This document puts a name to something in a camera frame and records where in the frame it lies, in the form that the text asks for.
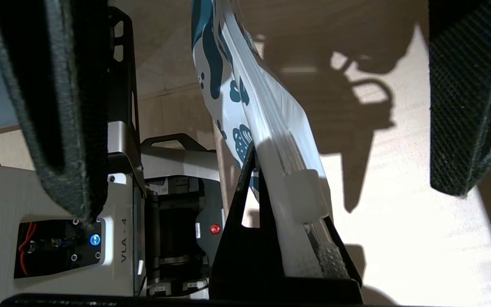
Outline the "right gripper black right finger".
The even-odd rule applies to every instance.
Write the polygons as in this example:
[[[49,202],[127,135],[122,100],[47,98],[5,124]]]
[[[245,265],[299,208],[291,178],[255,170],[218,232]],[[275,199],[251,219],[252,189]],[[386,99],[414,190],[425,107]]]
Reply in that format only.
[[[333,242],[339,248],[340,254],[343,258],[344,268],[347,273],[347,277],[336,278],[331,280],[336,293],[336,301],[362,301],[361,287],[362,278],[359,274],[356,266],[353,263],[352,258],[339,235],[335,229],[335,225],[330,217],[324,218],[325,225],[329,230],[329,234]]]

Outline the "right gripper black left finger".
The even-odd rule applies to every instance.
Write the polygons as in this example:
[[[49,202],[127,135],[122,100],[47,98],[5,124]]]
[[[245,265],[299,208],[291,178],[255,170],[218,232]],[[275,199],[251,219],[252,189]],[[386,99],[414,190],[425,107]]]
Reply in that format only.
[[[268,189],[259,173],[260,226],[242,224],[249,181],[260,162],[250,146],[210,274],[211,300],[282,300],[284,270]]]

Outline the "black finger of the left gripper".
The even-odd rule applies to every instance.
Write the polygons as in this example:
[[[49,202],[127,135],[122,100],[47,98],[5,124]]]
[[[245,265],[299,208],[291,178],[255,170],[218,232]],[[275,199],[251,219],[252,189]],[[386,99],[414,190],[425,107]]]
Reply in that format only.
[[[430,185],[468,194],[491,167],[491,0],[429,1]]]
[[[109,6],[0,0],[0,70],[39,181],[94,222],[108,193]]]

